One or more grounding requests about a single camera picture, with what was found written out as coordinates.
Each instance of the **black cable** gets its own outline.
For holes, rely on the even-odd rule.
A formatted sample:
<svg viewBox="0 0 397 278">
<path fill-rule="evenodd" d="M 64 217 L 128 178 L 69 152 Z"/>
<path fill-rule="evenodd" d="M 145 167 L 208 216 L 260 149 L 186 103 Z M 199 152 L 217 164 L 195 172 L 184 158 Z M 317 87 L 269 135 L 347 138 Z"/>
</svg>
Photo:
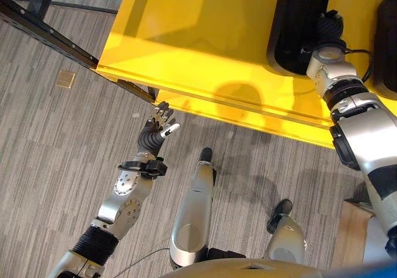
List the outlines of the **black cable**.
<svg viewBox="0 0 397 278">
<path fill-rule="evenodd" d="M 371 76 L 372 71 L 373 71 L 373 55 L 372 55 L 372 53 L 369 50 L 351 50 L 350 48 L 345 48 L 344 53 L 345 54 L 348 54 L 348 53 L 366 53 L 370 57 L 369 62 L 368 62 L 368 68 L 367 68 L 366 72 L 364 73 L 364 75 L 363 75 L 363 77 L 361 79 L 361 81 L 363 83 L 365 83 L 367 81 L 367 79 Z"/>
<path fill-rule="evenodd" d="M 31 0 L 13 0 L 13 1 L 30 2 Z M 73 4 L 73 3 L 51 1 L 50 5 L 117 14 L 117 10 L 108 9 L 108 8 L 99 8 L 99 7 L 93 7 L 93 6 L 86 6 L 86 5 L 80 5 L 80 4 Z"/>
<path fill-rule="evenodd" d="M 116 277 L 120 276 L 120 275 L 123 274 L 126 270 L 129 270 L 130 268 L 132 268 L 134 265 L 138 264 L 139 262 L 141 262 L 141 261 L 144 260 L 145 258 L 148 258 L 148 257 L 151 256 L 152 254 L 157 253 L 157 252 L 162 251 L 162 250 L 169 250 L 169 248 L 157 249 L 156 251 L 153 251 L 153 252 L 151 252 L 151 253 L 149 253 L 149 254 L 143 256 L 141 259 L 139 259 L 139 260 L 137 260 L 137 261 L 131 263 L 128 267 L 126 267 L 124 270 L 122 270 L 121 272 L 119 272 L 119 273 L 118 273 L 116 276 L 114 276 L 113 278 L 116 278 Z"/>
</svg>

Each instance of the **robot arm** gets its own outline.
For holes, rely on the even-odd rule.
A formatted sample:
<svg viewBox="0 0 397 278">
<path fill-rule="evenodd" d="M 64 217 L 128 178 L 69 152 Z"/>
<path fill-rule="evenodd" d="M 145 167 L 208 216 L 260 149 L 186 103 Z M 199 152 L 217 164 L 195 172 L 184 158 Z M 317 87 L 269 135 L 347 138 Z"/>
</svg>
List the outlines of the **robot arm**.
<svg viewBox="0 0 397 278">
<path fill-rule="evenodd" d="M 364 175 L 375 213 L 389 237 L 391 256 L 397 245 L 397 118 L 367 90 L 344 59 L 346 46 L 318 47 L 307 75 L 326 101 L 334 126 L 333 143 L 342 163 Z"/>
<path fill-rule="evenodd" d="M 157 155 L 166 137 L 180 127 L 174 119 L 166 124 L 172 113 L 165 102 L 154 108 L 154 114 L 138 138 L 138 153 L 132 161 L 118 167 L 120 176 L 112 193 L 100 206 L 97 217 L 48 278 L 100 277 L 116 245 L 137 221 L 153 179 L 166 173 L 167 167 Z"/>
</svg>

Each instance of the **yellow table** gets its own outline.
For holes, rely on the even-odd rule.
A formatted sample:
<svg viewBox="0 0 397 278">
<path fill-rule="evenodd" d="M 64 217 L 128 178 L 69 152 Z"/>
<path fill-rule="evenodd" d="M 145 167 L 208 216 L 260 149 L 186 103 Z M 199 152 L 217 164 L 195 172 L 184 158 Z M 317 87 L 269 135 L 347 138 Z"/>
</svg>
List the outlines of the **yellow table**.
<svg viewBox="0 0 397 278">
<path fill-rule="evenodd" d="M 350 48 L 372 49 L 381 0 L 330 0 Z M 332 125 L 310 79 L 265 61 L 276 0 L 123 0 L 95 70 L 160 89 L 185 112 L 332 148 Z M 367 57 L 347 56 L 363 75 Z M 397 114 L 397 101 L 382 98 Z"/>
</svg>

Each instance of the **black metal frame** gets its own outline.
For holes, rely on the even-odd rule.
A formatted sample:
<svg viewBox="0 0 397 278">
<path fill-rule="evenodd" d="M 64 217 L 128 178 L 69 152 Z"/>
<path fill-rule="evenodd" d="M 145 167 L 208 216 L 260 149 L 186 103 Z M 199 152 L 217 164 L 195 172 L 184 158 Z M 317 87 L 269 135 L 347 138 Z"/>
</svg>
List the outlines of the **black metal frame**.
<svg viewBox="0 0 397 278">
<path fill-rule="evenodd" d="M 97 58 L 44 23 L 43 18 L 50 4 L 51 0 L 30 0 L 28 9 L 24 9 L 13 0 L 0 0 L 0 20 L 4 20 L 80 65 L 95 69 L 98 65 Z M 116 84 L 147 102 L 153 103 L 156 100 L 156 90 L 151 87 L 148 87 L 146 92 L 127 81 L 119 80 Z"/>
</svg>

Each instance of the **floor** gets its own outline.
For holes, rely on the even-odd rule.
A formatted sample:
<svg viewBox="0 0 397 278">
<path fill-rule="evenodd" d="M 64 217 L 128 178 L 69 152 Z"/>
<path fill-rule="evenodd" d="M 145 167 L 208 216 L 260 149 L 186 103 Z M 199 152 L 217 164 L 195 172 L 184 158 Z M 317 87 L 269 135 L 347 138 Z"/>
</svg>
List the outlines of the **floor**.
<svg viewBox="0 0 397 278">
<path fill-rule="evenodd" d="M 121 0 L 57 0 L 117 9 Z M 46 22 L 100 57 L 112 14 L 50 7 Z M 151 106 L 95 73 L 0 22 L 0 277 L 45 277 L 95 217 L 136 153 Z M 60 69 L 77 77 L 55 87 Z M 168 172 L 158 179 L 141 216 L 103 277 L 168 246 L 172 223 L 200 150 L 210 146 L 218 170 L 210 246 L 263 256 L 266 221 L 282 198 L 306 233 L 306 264 L 329 267 L 344 199 L 360 174 L 333 150 L 176 112 L 182 124 L 165 142 Z M 171 271 L 162 251 L 120 277 L 159 277 Z"/>
</svg>

